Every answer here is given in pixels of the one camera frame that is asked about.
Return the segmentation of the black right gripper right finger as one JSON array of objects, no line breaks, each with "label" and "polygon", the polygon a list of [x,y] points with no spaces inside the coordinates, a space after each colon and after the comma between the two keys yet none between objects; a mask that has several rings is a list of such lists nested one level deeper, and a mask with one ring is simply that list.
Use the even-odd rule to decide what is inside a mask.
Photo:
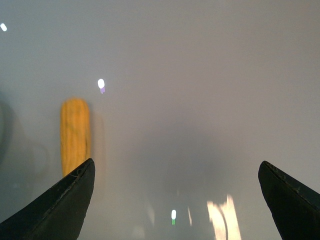
[{"label": "black right gripper right finger", "polygon": [[320,238],[320,194],[263,161],[258,170],[262,195],[283,240]]}]

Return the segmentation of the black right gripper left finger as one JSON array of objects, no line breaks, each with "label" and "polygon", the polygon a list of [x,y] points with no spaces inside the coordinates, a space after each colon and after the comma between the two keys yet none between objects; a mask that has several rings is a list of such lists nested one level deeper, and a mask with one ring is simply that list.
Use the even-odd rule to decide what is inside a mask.
[{"label": "black right gripper left finger", "polygon": [[89,158],[0,224],[2,240],[76,240],[92,198],[95,163]]}]

